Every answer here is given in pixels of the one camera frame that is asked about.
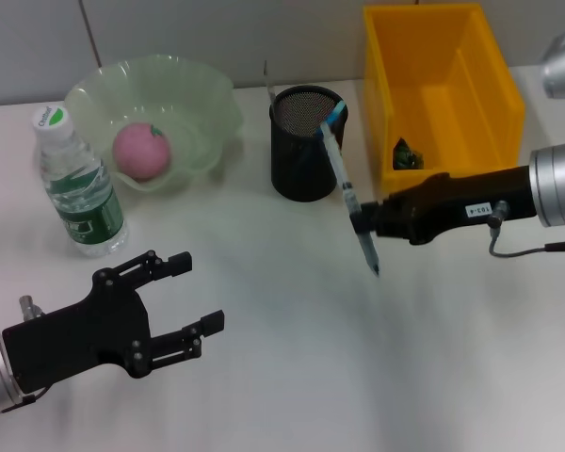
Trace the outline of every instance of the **white bottle cap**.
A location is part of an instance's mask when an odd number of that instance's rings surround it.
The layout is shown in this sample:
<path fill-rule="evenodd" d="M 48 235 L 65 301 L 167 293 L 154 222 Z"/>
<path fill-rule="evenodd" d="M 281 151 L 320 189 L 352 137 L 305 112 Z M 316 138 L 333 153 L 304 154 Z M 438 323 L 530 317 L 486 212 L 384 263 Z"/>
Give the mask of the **white bottle cap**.
<path fill-rule="evenodd" d="M 73 122 L 62 106 L 46 105 L 38 108 L 32 117 L 36 137 L 40 143 L 64 141 L 73 134 Z"/>

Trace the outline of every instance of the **green glass bowl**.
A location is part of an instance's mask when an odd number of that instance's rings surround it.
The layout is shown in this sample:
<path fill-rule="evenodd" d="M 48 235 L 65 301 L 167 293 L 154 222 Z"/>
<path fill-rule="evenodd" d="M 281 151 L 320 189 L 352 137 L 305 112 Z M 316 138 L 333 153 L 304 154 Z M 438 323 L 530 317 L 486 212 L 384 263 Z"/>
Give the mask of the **green glass bowl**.
<path fill-rule="evenodd" d="M 152 55 L 105 66 L 67 94 L 75 130 L 101 154 L 109 171 L 140 191 L 153 191 L 209 171 L 242 124 L 233 82 L 177 56 Z M 169 169 L 146 182 L 119 172 L 115 136 L 130 122 L 149 122 L 171 146 Z"/>

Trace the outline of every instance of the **pen holder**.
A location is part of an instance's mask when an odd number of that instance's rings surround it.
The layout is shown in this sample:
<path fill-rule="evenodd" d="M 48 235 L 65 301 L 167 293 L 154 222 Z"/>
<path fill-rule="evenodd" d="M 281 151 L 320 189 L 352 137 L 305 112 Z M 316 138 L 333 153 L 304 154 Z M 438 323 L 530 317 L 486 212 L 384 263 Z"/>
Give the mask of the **pen holder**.
<path fill-rule="evenodd" d="M 334 190 L 337 180 L 317 131 L 341 100 L 330 89 L 310 85 L 286 89 L 276 96 L 270 107 L 271 180 L 285 198 L 312 202 Z M 340 149 L 346 121 L 347 107 L 331 124 Z"/>

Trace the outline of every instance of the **pink fruit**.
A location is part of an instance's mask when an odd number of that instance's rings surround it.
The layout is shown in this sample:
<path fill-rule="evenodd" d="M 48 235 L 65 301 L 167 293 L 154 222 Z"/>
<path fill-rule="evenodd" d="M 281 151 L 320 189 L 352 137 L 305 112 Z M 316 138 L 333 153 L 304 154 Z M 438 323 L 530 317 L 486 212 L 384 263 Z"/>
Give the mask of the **pink fruit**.
<path fill-rule="evenodd" d="M 170 144 L 153 125 L 134 122 L 115 137 L 113 158 L 123 174 L 140 181 L 153 179 L 170 165 Z"/>

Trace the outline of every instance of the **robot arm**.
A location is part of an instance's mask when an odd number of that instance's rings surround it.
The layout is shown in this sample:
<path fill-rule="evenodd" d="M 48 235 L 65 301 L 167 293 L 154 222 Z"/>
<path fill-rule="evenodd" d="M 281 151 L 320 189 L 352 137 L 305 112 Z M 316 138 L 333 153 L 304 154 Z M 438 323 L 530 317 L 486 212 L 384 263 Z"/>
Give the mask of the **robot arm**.
<path fill-rule="evenodd" d="M 202 355 L 201 336 L 224 329 L 218 311 L 179 331 L 151 337 L 136 290 L 192 269 L 188 252 L 159 259 L 154 251 L 92 276 L 82 301 L 45 315 L 30 297 L 21 299 L 25 322 L 0 334 L 0 412 L 36 401 L 38 390 L 101 364 L 115 364 L 135 379 Z"/>
<path fill-rule="evenodd" d="M 357 234 L 405 238 L 423 245 L 450 229 L 538 216 L 544 226 L 565 224 L 565 145 L 535 151 L 528 167 L 453 179 L 436 174 L 382 203 L 362 204 L 351 217 Z M 565 250 L 565 247 L 549 247 Z"/>

